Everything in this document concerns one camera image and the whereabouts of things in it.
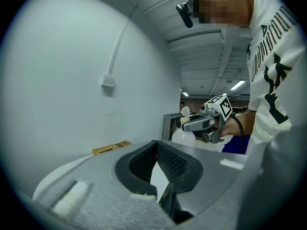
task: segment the white cap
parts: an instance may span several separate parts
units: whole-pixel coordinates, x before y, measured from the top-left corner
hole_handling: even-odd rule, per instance
[[[187,123],[187,122],[189,122],[190,121],[190,118],[189,117],[182,117],[181,119],[180,119],[180,122],[181,123]]]

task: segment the white bottle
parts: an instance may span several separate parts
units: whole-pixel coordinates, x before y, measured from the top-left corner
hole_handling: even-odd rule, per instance
[[[187,123],[190,121],[189,117],[182,117],[180,119],[181,127],[182,124]],[[189,147],[196,147],[196,138],[193,132],[183,131],[182,128],[177,129],[173,136],[172,142],[179,143],[181,145],[189,146]]]

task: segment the white wall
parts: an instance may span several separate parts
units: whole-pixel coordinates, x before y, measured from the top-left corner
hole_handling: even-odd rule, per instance
[[[0,52],[0,147],[27,194],[94,148],[161,139],[163,115],[178,111],[180,67],[138,10],[116,85],[100,86],[131,9],[126,0],[29,0],[15,18]]]

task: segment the ceiling light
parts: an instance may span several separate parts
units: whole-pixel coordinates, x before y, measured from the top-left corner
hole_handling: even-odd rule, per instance
[[[230,90],[235,90],[239,86],[241,86],[243,83],[245,83],[245,80],[240,80],[234,87],[232,87]]]

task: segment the blue fabric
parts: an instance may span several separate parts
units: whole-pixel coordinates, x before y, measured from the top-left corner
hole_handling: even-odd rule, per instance
[[[249,138],[250,135],[244,136],[243,138],[243,153],[241,147],[241,136],[233,136],[231,140],[227,144],[225,144],[222,152],[245,154],[246,149],[248,148]]]

